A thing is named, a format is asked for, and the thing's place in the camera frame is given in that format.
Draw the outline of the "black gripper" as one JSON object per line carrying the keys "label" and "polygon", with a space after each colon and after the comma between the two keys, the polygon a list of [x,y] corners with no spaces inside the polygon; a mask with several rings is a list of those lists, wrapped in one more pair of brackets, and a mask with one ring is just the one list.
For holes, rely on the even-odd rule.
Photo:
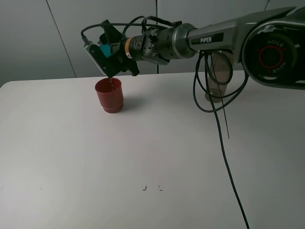
{"label": "black gripper", "polygon": [[137,76],[140,71],[138,69],[137,62],[129,58],[125,53],[125,37],[114,27],[120,24],[110,23],[108,20],[99,24],[89,26],[90,29],[101,27],[104,33],[99,37],[100,45],[115,45],[116,52],[112,56],[107,58],[109,78],[116,76],[120,72],[129,71],[132,76]]}

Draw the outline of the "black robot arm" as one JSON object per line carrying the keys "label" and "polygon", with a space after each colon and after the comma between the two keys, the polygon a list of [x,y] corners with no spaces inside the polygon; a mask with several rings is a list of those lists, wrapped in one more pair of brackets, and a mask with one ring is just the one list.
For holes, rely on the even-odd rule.
{"label": "black robot arm", "polygon": [[84,48],[108,77],[125,71],[138,75],[138,61],[166,65],[170,60],[192,58],[199,51],[225,51],[260,84],[305,87],[304,8],[261,11],[203,28],[161,19],[150,26],[144,18],[142,34],[129,38],[108,21],[100,27],[104,33],[99,43],[85,41]]}

